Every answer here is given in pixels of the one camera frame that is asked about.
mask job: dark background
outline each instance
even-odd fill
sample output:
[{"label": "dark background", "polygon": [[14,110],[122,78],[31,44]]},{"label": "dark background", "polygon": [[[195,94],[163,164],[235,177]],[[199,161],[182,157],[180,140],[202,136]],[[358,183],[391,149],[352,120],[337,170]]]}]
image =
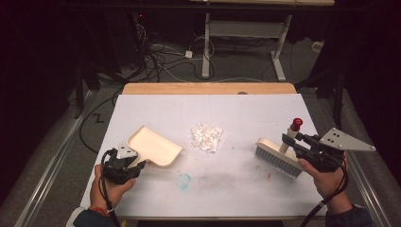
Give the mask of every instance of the dark background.
[{"label": "dark background", "polygon": [[[397,13],[401,8],[397,1],[389,0],[347,4],[367,5],[369,10],[362,15],[341,17],[334,25],[331,17],[294,17],[288,40],[296,43],[309,37],[320,41],[330,31],[311,77],[332,67],[333,62],[346,59],[345,64],[340,64],[345,88],[378,152],[400,183],[401,20]],[[130,32],[121,26],[127,23],[125,16],[114,17],[109,30],[106,25],[111,18],[107,14],[91,13],[83,20],[50,0],[1,3],[0,16],[2,202],[41,139],[70,105],[67,96],[75,86],[78,62],[95,61],[118,72],[124,61],[132,61],[134,53],[121,56],[117,50],[124,48],[116,46],[112,39],[118,34],[126,37]],[[186,31],[181,33],[181,42],[188,44],[194,33],[202,30],[202,20],[202,16],[190,13],[180,18],[174,13],[157,13],[146,22],[166,36],[180,34],[177,28]],[[100,57],[99,47],[104,54]],[[86,71],[84,77],[92,78],[94,74]],[[332,83],[332,76],[314,86]]]}]

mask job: person's left hand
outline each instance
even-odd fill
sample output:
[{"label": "person's left hand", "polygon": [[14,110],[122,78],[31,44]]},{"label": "person's left hand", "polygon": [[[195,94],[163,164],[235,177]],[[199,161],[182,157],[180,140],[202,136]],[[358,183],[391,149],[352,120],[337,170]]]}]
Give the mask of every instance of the person's left hand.
[{"label": "person's left hand", "polygon": [[[101,182],[99,182],[100,176],[101,176],[100,165],[96,165],[95,179],[92,182],[92,188],[91,188],[91,206],[96,206],[107,210],[106,201],[103,199],[100,193],[100,190],[102,190],[100,189],[102,188]],[[126,193],[135,185],[136,180],[129,179],[124,184],[114,184],[106,180],[105,183],[106,183],[107,195],[109,197],[110,202],[112,203],[112,206],[115,208],[118,205],[118,203],[120,203],[123,194]]]}]

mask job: floor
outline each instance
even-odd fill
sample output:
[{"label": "floor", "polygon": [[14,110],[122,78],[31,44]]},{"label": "floor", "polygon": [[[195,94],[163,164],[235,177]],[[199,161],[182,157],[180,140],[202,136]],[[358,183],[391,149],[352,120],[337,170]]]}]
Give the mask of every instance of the floor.
[{"label": "floor", "polygon": [[[201,61],[196,60],[202,56],[199,46],[192,48],[193,60],[182,60],[188,47],[163,41],[151,47],[155,59],[147,59],[147,70],[131,81],[277,82],[269,56],[276,45],[275,40],[215,39],[214,42],[215,53],[211,59],[214,73],[211,79],[201,78]],[[312,44],[310,40],[285,44],[280,61],[288,82],[296,83],[307,79],[319,56],[311,51]],[[154,61],[163,67],[156,69]],[[127,77],[134,70],[134,67],[124,66],[123,76]],[[74,118],[77,106],[75,96],[71,94],[70,108],[38,146],[2,205],[0,226],[64,226],[71,212],[79,206],[96,159],[96,154],[91,149],[100,148],[113,113],[114,97],[122,88],[121,84],[111,81],[105,75],[99,75],[99,80],[99,91],[86,90],[85,109],[78,119]],[[318,133],[335,126],[331,111],[332,100],[316,98],[313,88],[298,92],[303,95]],[[371,142],[346,91],[343,103],[341,120],[344,130],[365,142]],[[363,166],[363,171],[353,172],[354,177],[348,187],[351,199],[377,212],[374,216],[375,226],[396,226],[395,223],[400,220],[400,209],[396,204],[400,204],[401,196],[392,174],[377,154],[356,154],[353,158],[360,160],[357,163]],[[364,182],[373,185],[360,184],[356,179],[364,179]],[[363,188],[367,188],[367,193],[360,193],[364,191]],[[300,220],[283,222],[286,227],[300,224]],[[131,221],[127,226],[137,224]],[[308,226],[322,225],[322,220],[315,219]]]}]

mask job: gray floor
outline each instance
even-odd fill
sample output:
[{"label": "gray floor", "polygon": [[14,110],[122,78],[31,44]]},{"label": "gray floor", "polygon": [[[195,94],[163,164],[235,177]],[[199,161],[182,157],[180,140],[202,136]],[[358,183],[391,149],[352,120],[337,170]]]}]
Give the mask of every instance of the gray floor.
[{"label": "gray floor", "polygon": [[[255,47],[247,45],[237,45],[237,51],[229,57],[219,57],[218,55],[228,54],[232,51],[228,46],[223,50],[223,43],[216,43],[215,57],[212,57],[215,76],[209,81],[226,82],[277,82],[275,72],[271,66],[269,52],[274,49],[276,42],[267,40],[263,44],[256,43],[256,40],[247,41],[247,44],[257,45]],[[174,43],[165,43],[165,52],[184,53],[186,48]],[[282,52],[280,61],[284,68],[288,82],[296,83],[306,79],[313,67],[318,54],[310,50],[312,42],[304,40],[295,45],[286,44]],[[161,46],[153,46],[154,49],[161,49]],[[163,54],[166,60],[174,61],[179,57],[171,54]],[[200,58],[201,52],[195,52],[194,59]],[[201,76],[201,61],[191,61],[196,66],[196,73]],[[165,69],[177,64],[166,64]],[[131,72],[130,68],[124,67],[124,75]],[[180,82],[193,81],[202,82],[196,79],[190,64],[182,64],[165,70],[161,73],[161,82]],[[121,89],[121,85],[106,80],[107,77],[101,76],[102,85],[98,92],[89,92],[86,98],[84,115],[95,108],[99,103]],[[310,111],[318,133],[325,133],[335,124],[331,117],[330,99],[317,99],[314,89],[301,89],[305,104]],[[354,111],[352,101],[344,92],[344,106],[342,111],[343,130],[355,137],[371,143],[368,133],[360,122]],[[74,119],[77,107],[74,105],[74,96],[71,95],[71,107],[60,118],[60,120],[48,132],[42,143],[38,146],[30,162],[26,166],[23,174],[9,194],[0,209],[0,226],[14,226],[17,220],[23,220],[22,213],[28,204],[35,204],[37,212],[27,211],[31,218],[26,225],[21,226],[64,226],[71,212],[79,206],[83,191],[85,190],[88,178],[92,171],[92,166],[96,159],[96,154],[84,147],[75,130],[82,122]],[[82,138],[86,144],[99,149],[103,140],[104,133],[111,115],[113,104],[111,101],[99,107],[82,127]],[[394,180],[392,174],[387,169],[380,156],[375,153],[356,153],[351,156],[360,166],[355,166],[352,170],[352,178],[347,189],[353,202],[369,208],[375,219],[375,226],[397,226],[401,221],[400,188]],[[35,196],[35,188],[41,181],[48,180],[44,173],[48,172],[49,165],[54,168],[54,181],[46,185],[48,191],[44,191],[42,200],[31,201]],[[299,220],[285,220],[286,227],[299,226]],[[323,226],[322,220],[312,220],[308,226]]]}]

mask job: person's right hand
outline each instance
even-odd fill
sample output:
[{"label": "person's right hand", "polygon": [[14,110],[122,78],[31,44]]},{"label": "person's right hand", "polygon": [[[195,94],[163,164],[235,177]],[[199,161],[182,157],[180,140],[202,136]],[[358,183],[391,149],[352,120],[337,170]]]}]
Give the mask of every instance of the person's right hand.
[{"label": "person's right hand", "polygon": [[[343,176],[341,168],[338,168],[335,172],[321,173],[305,159],[299,159],[298,163],[303,167],[305,172],[313,177],[316,189],[324,199],[332,196],[339,188]],[[352,204],[345,191],[342,191],[328,202],[327,208],[329,214],[335,215],[351,210]]]}]

